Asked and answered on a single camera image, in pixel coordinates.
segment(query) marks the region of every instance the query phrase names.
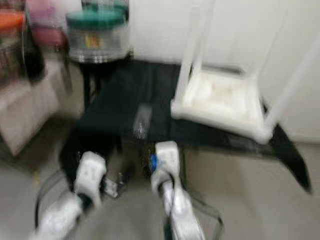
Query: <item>gray floor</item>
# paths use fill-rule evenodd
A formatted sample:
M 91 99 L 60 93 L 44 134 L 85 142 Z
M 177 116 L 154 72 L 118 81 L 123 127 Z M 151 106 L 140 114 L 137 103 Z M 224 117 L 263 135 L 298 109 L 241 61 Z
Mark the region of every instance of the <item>gray floor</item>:
M 71 124 L 50 121 L 15 160 L 0 162 L 0 240 L 27 239 L 34 225 L 40 184 L 59 168 L 58 154 Z M 320 228 L 320 146 L 298 144 L 313 195 L 274 159 L 255 159 L 215 149 L 187 149 L 189 184 L 222 214 L 225 240 L 316 240 Z M 66 189 L 61 182 L 43 206 Z M 196 212 L 208 236 L 215 221 Z M 161 202 L 139 172 L 117 200 L 82 220 L 72 239 L 163 239 Z

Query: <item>black cloth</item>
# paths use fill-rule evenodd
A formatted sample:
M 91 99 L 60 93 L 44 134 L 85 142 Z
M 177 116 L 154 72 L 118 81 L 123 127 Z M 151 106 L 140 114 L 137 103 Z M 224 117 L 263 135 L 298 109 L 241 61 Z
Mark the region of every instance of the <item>black cloth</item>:
M 249 138 L 214 127 L 172 119 L 170 103 L 175 95 L 179 72 L 180 66 L 176 64 L 133 60 L 121 65 L 109 76 L 108 83 L 97 99 L 75 124 L 70 139 L 73 139 L 72 135 L 81 135 L 82 138 L 77 137 L 77 144 L 81 143 L 82 150 L 86 149 L 86 145 L 92 148 L 92 143 L 86 142 L 94 138 L 105 142 L 107 139 L 115 139 L 115 136 L 135 139 L 133 127 L 137 110 L 141 104 L 147 104 L 151 106 L 152 117 L 145 142 L 173 140 L 180 145 L 207 146 L 277 157 L 301 186 L 311 191 L 304 160 L 280 126 L 276 127 L 268 145 L 260 145 Z M 74 140 L 67 141 L 61 154 L 62 166 L 72 161 L 65 159 L 66 153 L 74 148 L 70 141 Z

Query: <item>white wall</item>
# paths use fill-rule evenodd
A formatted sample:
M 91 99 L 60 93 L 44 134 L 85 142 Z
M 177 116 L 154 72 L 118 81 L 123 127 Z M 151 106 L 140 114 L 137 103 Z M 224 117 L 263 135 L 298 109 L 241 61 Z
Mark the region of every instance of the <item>white wall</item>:
M 180 62 L 190 6 L 211 0 L 130 0 L 132 42 L 138 58 Z M 308 46 L 320 33 L 317 0 L 217 0 L 205 62 L 241 66 L 251 72 L 262 58 L 282 7 L 288 17 L 262 74 L 260 88 L 275 102 Z M 320 142 L 319 60 L 288 106 L 281 125 L 298 141 Z

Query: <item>orange lid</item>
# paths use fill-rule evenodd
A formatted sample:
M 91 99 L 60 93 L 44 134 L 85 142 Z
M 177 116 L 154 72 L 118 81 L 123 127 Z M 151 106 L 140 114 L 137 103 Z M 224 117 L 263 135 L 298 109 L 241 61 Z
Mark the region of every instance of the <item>orange lid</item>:
M 0 11 L 0 33 L 22 26 L 24 13 L 19 11 Z

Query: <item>white plastic stool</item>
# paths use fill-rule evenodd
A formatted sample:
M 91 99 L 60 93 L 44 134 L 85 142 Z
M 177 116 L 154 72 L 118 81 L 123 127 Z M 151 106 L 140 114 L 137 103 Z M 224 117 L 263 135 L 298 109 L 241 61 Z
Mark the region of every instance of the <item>white plastic stool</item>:
M 320 52 L 320 34 L 295 70 L 282 95 L 268 113 L 264 114 L 258 79 L 284 25 L 287 8 L 283 10 L 272 41 L 257 70 L 250 75 L 239 75 L 202 68 L 214 5 L 213 1 L 202 30 L 199 28 L 199 7 L 192 8 L 191 33 L 182 60 L 175 97 L 171 102 L 171 116 L 220 128 L 266 144 L 273 136 L 281 113 Z

